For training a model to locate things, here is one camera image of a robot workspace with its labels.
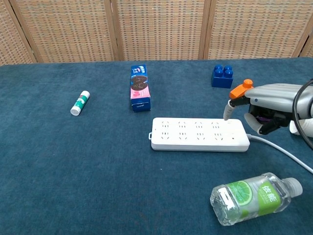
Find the orange gripper part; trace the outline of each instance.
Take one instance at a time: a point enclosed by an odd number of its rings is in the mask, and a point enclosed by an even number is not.
[[[243,84],[239,85],[238,87],[236,87],[229,93],[229,97],[231,99],[242,97],[247,90],[250,90],[253,88],[252,85],[253,85],[253,81],[251,79],[245,79]]]

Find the blue box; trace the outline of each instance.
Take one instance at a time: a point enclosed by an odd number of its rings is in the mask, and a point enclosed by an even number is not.
[[[131,105],[134,112],[151,109],[146,65],[131,68]]]
[[[216,65],[212,72],[212,87],[230,88],[233,83],[233,70],[230,65],[223,69],[222,65]]]

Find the blue lego brick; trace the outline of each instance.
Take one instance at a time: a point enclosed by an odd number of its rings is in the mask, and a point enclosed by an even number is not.
[[[223,69],[222,65],[216,65],[212,71],[212,87],[230,88],[233,83],[233,70],[230,65]]]

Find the power cord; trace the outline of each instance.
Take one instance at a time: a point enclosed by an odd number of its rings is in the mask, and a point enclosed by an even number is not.
[[[298,104],[299,97],[301,96],[301,94],[304,92],[304,90],[310,84],[313,84],[313,79],[311,79],[306,84],[304,84],[300,88],[300,90],[298,90],[297,94],[295,95],[293,103],[292,103],[292,118],[294,120],[294,124],[295,124],[297,130],[299,131],[299,134],[302,136],[302,138],[304,139],[305,143],[313,150],[313,143],[310,141],[310,139],[304,133],[304,131],[303,131],[303,129],[302,129],[300,123],[299,123],[299,116],[298,116],[298,112],[297,112],[297,104]]]
[[[293,154],[291,154],[290,152],[284,150],[282,147],[279,147],[278,145],[272,143],[271,141],[268,141],[264,138],[258,137],[258,136],[253,136],[251,134],[247,134],[247,137],[249,140],[255,140],[255,141],[260,141],[260,142],[264,142],[269,144],[270,146],[278,149],[279,151],[281,151],[282,153],[286,154],[288,157],[290,157],[291,159],[293,159],[295,162],[297,162],[298,164],[300,164],[303,168],[305,168],[307,171],[309,171],[311,174],[313,174],[313,169],[311,167],[309,167],[308,165],[306,165],[303,161],[301,161],[300,159],[298,159],[296,156],[294,156]]]

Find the power strip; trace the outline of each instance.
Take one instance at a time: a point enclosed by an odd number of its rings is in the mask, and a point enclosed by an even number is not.
[[[149,133],[154,150],[245,152],[250,142],[238,119],[153,119]]]

